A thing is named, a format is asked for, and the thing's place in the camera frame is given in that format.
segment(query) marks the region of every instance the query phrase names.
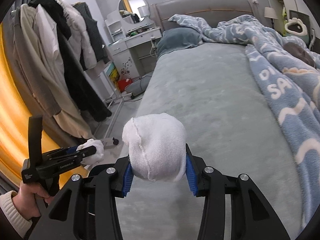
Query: blue fleece blanket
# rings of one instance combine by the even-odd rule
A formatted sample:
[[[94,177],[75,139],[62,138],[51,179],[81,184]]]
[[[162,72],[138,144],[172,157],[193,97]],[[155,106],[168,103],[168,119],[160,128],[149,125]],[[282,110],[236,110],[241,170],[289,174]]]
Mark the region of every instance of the blue fleece blanket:
[[[255,81],[277,119],[295,158],[303,196],[302,228],[320,204],[320,72],[283,49],[294,42],[320,68],[320,56],[297,37],[282,37],[251,15],[241,15],[211,28],[200,17],[174,15],[169,21],[190,27],[207,42],[246,45]]]

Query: gray leather headboard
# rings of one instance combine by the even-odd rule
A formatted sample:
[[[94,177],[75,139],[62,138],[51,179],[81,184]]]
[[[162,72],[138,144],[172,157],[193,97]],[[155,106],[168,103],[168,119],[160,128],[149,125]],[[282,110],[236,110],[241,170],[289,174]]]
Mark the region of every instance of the gray leather headboard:
[[[150,5],[151,19],[162,31],[177,28],[168,22],[174,14],[185,14],[204,18],[211,27],[243,14],[253,15],[248,0],[169,0]]]

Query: silver screw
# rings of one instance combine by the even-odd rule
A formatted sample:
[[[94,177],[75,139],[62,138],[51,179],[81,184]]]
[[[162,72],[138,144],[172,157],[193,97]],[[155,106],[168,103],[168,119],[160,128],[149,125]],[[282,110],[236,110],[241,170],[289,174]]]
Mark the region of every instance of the silver screw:
[[[115,173],[116,172],[116,169],[111,167],[111,168],[107,168],[107,173],[108,174],[112,174],[112,173]]]
[[[212,167],[208,166],[208,167],[205,167],[205,168],[204,168],[204,171],[205,171],[206,173],[213,173],[214,169],[213,169]]]
[[[72,175],[71,179],[72,179],[73,181],[77,181],[77,180],[80,179],[80,175],[79,175],[79,174],[74,174],[74,175]]]
[[[248,180],[249,179],[249,176],[247,174],[241,174],[240,175],[240,179],[242,180]]]

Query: blue gripper pad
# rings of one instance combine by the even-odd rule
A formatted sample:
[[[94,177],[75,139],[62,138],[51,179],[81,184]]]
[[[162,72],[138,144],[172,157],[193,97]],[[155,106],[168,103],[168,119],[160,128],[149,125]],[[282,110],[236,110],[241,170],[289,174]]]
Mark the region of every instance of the blue gripper pad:
[[[193,192],[193,195],[198,194],[198,183],[197,183],[197,176],[195,170],[192,166],[192,162],[190,157],[187,154],[187,168],[186,168],[186,175],[189,183],[189,188]]]
[[[127,193],[130,191],[132,181],[133,181],[133,172],[132,172],[131,163],[129,163],[123,176],[123,184],[122,184],[123,196],[125,197],[127,196]]]

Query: lampshade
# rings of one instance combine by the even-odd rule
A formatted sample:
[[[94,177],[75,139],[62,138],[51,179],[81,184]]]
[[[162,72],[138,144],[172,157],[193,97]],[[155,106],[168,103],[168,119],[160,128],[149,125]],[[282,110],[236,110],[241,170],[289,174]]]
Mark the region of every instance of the lampshade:
[[[278,20],[278,16],[276,14],[276,11],[273,8],[265,7],[264,8],[264,17],[265,18],[272,18]]]
[[[139,14],[141,17],[147,17],[150,15],[148,5],[144,5],[138,8]]]

